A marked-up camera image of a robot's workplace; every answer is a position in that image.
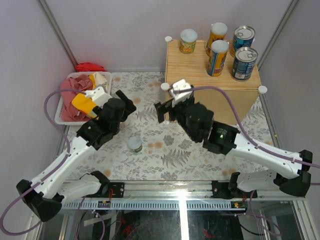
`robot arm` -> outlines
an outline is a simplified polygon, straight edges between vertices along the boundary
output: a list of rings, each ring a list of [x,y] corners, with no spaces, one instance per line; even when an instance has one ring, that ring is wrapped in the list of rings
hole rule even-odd
[[[53,218],[60,211],[62,205],[73,200],[92,194],[102,197],[108,193],[110,181],[99,171],[86,174],[80,180],[72,183],[63,183],[83,160],[88,159],[103,144],[118,134],[120,122],[124,122],[128,115],[136,110],[133,102],[120,90],[116,92],[120,99],[112,98],[102,86],[85,91],[85,93],[86,97],[91,97],[93,102],[97,104],[93,108],[97,117],[90,119],[76,132],[76,137],[70,143],[70,152],[66,161],[49,178],[41,181],[63,161],[67,150],[63,151],[31,181],[23,179],[16,186],[21,195],[36,183],[41,182],[23,198],[23,201],[42,222]]]
[[[154,106],[158,122],[164,121],[164,114],[169,113],[170,121],[177,121],[187,135],[196,143],[203,142],[203,147],[215,154],[224,154],[245,158],[269,168],[268,171],[254,173],[235,172],[230,178],[227,189],[220,198],[232,198],[252,190],[280,189],[282,192],[304,197],[310,187],[311,175],[309,166],[290,162],[268,154],[255,147],[236,127],[214,121],[214,113],[204,105],[195,103],[194,92],[177,91],[191,89],[192,86],[184,79],[175,82],[169,89],[172,99]],[[289,152],[254,140],[259,146],[282,156],[312,163],[312,153]]]

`barcode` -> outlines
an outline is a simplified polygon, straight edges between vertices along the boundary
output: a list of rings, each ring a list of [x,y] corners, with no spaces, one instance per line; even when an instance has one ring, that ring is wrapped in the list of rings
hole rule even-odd
[[[240,73],[235,73],[235,77],[237,78],[237,79],[244,79],[245,78],[245,74],[240,74]]]

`wooden box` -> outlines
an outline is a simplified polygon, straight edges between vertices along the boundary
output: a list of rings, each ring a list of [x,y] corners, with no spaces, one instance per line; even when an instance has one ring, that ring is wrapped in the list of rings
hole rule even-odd
[[[223,89],[231,98],[235,109],[242,120],[259,96],[258,87],[261,85],[257,65],[254,66],[251,78],[246,81],[237,81],[231,77],[234,58],[227,53],[224,68],[218,77],[209,76],[206,64],[209,60],[206,54],[205,40],[197,40],[194,52],[183,54],[179,50],[180,40],[175,39],[168,43],[165,81],[173,84],[185,79],[195,87],[216,86]],[[235,124],[236,118],[224,96],[212,89],[194,92],[195,102],[200,102],[207,109],[214,112],[214,120],[225,124]]]

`plastic basket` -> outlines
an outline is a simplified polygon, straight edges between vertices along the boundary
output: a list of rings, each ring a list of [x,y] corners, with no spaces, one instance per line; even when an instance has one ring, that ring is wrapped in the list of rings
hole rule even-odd
[[[108,71],[98,71],[98,72],[96,72],[96,71],[80,71],[80,72],[73,72],[73,73],[70,73],[66,78],[74,78],[75,79],[76,77],[80,76],[81,74],[85,74],[87,76],[90,76],[92,73],[100,73],[106,79],[109,78],[107,93],[110,94],[111,85],[112,85],[112,74],[110,72],[108,72]],[[68,126],[80,126],[80,125],[86,123],[85,121],[63,121],[61,119],[61,113],[62,113],[63,105],[64,105],[64,100],[63,100],[62,97],[60,97],[60,101],[59,101],[59,104],[58,104],[58,107],[56,109],[55,116],[54,116],[54,121],[57,124],[59,124],[59,125],[68,125]]]

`yellow cloth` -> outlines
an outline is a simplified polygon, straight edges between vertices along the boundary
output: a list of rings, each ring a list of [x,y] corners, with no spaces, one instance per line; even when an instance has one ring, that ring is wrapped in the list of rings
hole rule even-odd
[[[91,74],[89,76],[89,79],[93,83],[92,89],[95,89],[96,87],[96,80],[94,78],[94,74]],[[92,109],[96,107],[97,105],[92,101],[90,97],[86,97],[82,93],[78,93],[75,98],[72,100],[71,104],[81,112],[84,112],[91,118],[95,118],[96,115],[92,112]]]

